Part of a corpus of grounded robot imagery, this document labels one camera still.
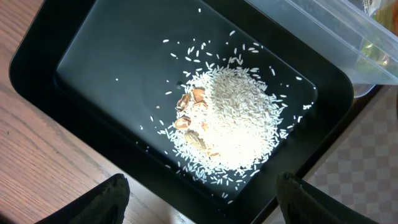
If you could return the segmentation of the rice grains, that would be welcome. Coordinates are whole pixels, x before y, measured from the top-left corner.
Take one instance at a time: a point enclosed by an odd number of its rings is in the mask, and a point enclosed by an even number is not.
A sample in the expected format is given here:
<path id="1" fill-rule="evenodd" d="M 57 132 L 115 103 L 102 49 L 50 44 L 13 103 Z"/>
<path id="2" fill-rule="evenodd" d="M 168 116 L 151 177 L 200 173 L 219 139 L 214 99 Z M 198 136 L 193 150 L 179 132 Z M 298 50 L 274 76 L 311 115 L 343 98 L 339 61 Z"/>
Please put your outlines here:
<path id="1" fill-rule="evenodd" d="M 231 203 L 313 105 L 314 84 L 212 9 L 161 11 L 125 30 L 132 57 L 122 122 L 131 144 L 173 175 Z M 174 127 L 177 101 L 205 90 L 208 157 Z"/>

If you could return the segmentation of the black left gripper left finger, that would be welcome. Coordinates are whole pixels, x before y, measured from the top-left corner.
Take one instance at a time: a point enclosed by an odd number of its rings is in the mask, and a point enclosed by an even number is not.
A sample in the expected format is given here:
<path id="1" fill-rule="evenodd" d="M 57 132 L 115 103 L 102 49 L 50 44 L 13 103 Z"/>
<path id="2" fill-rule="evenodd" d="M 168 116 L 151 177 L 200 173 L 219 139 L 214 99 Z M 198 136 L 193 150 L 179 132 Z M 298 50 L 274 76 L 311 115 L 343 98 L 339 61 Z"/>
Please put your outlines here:
<path id="1" fill-rule="evenodd" d="M 122 224 L 129 196 L 127 178 L 115 174 L 37 224 Z"/>

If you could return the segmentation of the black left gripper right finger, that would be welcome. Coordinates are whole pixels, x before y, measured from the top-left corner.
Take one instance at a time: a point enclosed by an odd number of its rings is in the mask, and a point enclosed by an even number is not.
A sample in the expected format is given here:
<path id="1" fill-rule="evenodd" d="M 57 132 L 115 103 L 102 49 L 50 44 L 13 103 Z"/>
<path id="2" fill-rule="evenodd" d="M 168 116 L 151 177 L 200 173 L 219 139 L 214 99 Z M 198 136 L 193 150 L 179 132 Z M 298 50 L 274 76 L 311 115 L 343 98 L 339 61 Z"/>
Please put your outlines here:
<path id="1" fill-rule="evenodd" d="M 276 198 L 286 223 L 374 223 L 290 172 L 279 174 L 275 187 Z"/>

